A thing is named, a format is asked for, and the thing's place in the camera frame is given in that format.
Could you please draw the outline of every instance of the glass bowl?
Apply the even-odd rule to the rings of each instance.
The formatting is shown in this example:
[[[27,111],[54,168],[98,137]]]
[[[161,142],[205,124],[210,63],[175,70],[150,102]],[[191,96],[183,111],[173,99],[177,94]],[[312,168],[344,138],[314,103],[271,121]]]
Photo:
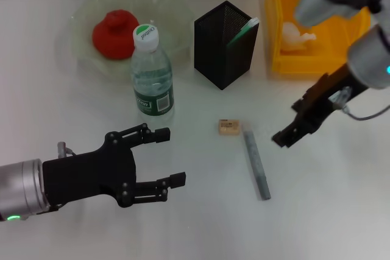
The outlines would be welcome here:
[[[92,31],[112,10],[131,12],[139,24],[153,24],[160,44],[170,59],[193,42],[194,15],[182,0],[86,0],[71,17],[72,52],[79,60],[89,60],[105,76],[129,78],[130,59],[109,60],[93,46]]]

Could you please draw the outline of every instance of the white bottle cap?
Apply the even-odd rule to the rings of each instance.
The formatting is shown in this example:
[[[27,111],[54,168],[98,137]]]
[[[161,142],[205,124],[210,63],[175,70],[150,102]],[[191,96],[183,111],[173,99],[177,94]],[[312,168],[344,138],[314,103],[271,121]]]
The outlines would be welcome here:
[[[151,24],[142,24],[133,32],[134,46],[141,52],[152,52],[158,46],[158,30]]]

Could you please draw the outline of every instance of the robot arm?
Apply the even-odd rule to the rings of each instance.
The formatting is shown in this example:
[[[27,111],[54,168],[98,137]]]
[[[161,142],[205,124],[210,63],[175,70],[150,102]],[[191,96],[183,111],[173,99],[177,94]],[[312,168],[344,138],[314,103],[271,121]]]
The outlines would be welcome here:
[[[351,45],[347,64],[319,81],[292,105],[294,121],[272,137],[280,147],[290,147],[306,134],[313,134],[337,107],[341,93],[344,104],[368,88],[390,86],[390,5],[388,0],[301,0],[296,20],[303,26],[315,26],[333,15],[351,17],[368,7],[379,25]]]
[[[152,182],[136,183],[132,147],[170,140],[168,128],[154,133],[141,124],[106,134],[96,151],[66,157],[58,146],[56,160],[24,161],[0,167],[0,220],[26,219],[57,211],[68,202],[107,194],[120,207],[137,203],[164,202],[168,188],[185,185],[185,173]]]

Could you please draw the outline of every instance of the red toy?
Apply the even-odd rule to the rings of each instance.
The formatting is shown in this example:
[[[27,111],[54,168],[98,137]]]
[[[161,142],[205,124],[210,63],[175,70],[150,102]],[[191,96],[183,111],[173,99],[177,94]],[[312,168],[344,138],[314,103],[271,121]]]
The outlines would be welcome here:
[[[133,55],[133,31],[139,26],[137,19],[126,10],[114,10],[95,26],[92,42],[106,58],[126,59]]]

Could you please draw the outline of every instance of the green bottle label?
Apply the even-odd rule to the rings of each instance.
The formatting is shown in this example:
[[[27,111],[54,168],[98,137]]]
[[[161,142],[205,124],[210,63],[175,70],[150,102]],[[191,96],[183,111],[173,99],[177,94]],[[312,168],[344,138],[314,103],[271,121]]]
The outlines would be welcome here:
[[[158,96],[145,96],[137,91],[134,93],[138,108],[149,116],[164,115],[173,107],[173,85],[165,93]]]

